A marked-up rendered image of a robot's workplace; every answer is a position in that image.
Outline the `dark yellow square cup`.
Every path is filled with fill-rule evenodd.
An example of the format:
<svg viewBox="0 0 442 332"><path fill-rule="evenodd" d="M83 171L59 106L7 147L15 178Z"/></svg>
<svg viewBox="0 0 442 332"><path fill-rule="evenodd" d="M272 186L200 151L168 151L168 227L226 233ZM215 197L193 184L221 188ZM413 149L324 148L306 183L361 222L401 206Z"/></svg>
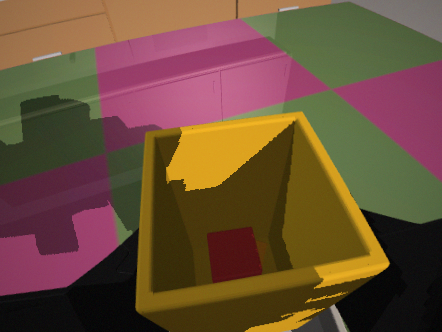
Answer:
<svg viewBox="0 0 442 332"><path fill-rule="evenodd" d="M389 259L302 112L147 131L135 311L170 332L298 329ZM261 275L213 283L207 234L251 227Z"/></svg>

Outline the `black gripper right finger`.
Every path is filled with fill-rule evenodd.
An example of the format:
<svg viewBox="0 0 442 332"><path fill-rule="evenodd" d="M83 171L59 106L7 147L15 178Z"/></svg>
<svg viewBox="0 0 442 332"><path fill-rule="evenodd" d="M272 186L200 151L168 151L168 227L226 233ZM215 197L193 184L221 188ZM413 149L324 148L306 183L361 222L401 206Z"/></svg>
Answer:
<svg viewBox="0 0 442 332"><path fill-rule="evenodd" d="M424 224L360 209L388 268L335 303L350 332L428 332L442 297L442 218Z"/></svg>

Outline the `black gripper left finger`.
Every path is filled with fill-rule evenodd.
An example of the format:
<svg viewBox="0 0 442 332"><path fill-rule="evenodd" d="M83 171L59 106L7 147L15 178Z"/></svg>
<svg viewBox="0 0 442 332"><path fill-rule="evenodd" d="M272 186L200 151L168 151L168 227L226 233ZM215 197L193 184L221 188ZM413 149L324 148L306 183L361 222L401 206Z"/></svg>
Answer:
<svg viewBox="0 0 442 332"><path fill-rule="evenodd" d="M0 332L169 332L135 311L138 236L68 287L0 296Z"/></svg>

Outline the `white shallow tray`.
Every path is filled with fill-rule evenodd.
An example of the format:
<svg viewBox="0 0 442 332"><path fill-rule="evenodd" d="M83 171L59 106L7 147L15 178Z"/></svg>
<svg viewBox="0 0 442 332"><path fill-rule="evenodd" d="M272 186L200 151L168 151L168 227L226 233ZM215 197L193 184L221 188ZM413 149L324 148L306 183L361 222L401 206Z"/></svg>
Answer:
<svg viewBox="0 0 442 332"><path fill-rule="evenodd" d="M335 305L304 323L298 329L282 332L347 332Z"/></svg>

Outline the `orange block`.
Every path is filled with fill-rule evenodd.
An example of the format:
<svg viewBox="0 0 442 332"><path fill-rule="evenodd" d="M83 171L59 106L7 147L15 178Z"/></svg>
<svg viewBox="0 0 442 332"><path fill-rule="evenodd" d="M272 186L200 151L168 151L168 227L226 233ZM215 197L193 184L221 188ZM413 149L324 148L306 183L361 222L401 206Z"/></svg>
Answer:
<svg viewBox="0 0 442 332"><path fill-rule="evenodd" d="M259 252L259 256L260 256L259 257L260 264L262 267L267 243L263 242L263 241L256 240L256 244L257 244L257 248L258 248L258 252Z"/></svg>

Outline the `dark red block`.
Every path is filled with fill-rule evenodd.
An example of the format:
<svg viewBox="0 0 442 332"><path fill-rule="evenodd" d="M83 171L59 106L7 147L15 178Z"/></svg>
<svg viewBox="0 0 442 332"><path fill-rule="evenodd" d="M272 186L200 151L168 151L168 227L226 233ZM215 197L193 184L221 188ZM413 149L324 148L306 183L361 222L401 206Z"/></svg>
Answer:
<svg viewBox="0 0 442 332"><path fill-rule="evenodd" d="M213 283L261 275L251 227L208 233L207 241Z"/></svg>

